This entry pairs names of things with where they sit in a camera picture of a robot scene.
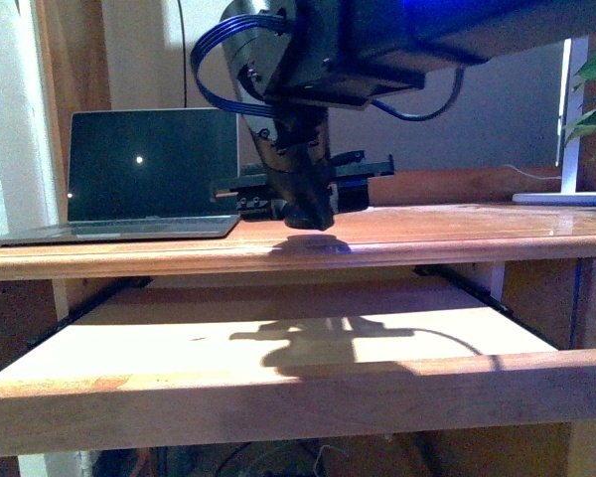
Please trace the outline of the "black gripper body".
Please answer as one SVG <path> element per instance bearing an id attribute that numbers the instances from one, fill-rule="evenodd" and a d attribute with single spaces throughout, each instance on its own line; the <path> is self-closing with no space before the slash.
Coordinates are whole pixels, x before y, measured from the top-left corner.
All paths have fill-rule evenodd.
<path id="1" fill-rule="evenodd" d="M 368 163 L 363 150 L 330 151 L 325 107 L 285 107 L 273 118 L 247 115 L 259 162 L 236 178 L 215 180 L 217 199 L 233 195 L 246 221 L 282 221 L 292 229 L 325 231 L 338 214 L 365 210 L 369 179 L 394 174 L 393 158 Z"/>

